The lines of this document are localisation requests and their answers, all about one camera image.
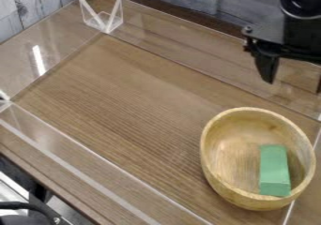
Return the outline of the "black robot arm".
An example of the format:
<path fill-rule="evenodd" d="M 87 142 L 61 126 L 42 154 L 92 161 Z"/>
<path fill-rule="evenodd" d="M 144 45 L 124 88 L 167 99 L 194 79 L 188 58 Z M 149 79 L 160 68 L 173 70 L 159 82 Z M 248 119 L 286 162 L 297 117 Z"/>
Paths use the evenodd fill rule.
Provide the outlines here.
<path fill-rule="evenodd" d="M 279 58 L 321 67 L 321 0 L 279 0 L 282 15 L 242 28 L 243 49 L 266 83 L 272 83 Z"/>

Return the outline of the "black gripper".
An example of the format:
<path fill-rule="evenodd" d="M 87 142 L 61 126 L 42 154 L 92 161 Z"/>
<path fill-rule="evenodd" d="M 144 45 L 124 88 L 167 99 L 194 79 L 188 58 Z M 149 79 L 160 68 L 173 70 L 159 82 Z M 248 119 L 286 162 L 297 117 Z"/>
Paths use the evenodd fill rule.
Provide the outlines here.
<path fill-rule="evenodd" d="M 321 17 L 298 19 L 278 15 L 242 28 L 246 51 L 262 80 L 272 83 L 279 57 L 321 64 Z M 321 93 L 321 79 L 317 86 Z"/>

